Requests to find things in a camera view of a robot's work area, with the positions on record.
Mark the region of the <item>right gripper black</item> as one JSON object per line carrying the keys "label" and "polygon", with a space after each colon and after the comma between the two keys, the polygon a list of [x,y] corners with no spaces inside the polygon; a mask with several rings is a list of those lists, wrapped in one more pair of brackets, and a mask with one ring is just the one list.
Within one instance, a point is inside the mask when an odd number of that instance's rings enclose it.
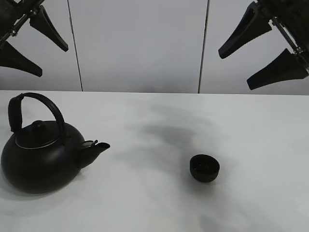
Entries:
{"label": "right gripper black", "polygon": [[255,38],[272,30],[280,31],[295,54],[288,49],[252,75],[250,90],[282,81],[306,78],[309,73],[309,2],[307,0],[258,0],[247,7],[236,29],[219,48],[224,59]]}

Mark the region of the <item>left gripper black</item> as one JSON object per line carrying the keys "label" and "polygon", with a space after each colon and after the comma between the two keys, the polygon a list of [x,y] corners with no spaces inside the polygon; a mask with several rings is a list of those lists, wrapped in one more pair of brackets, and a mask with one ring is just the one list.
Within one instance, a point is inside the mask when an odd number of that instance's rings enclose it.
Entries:
{"label": "left gripper black", "polygon": [[51,22],[44,0],[1,0],[0,1],[0,66],[21,70],[35,76],[42,76],[42,69],[19,53],[7,40],[15,37],[21,27],[30,19],[30,26],[50,39],[64,52],[68,44]]}

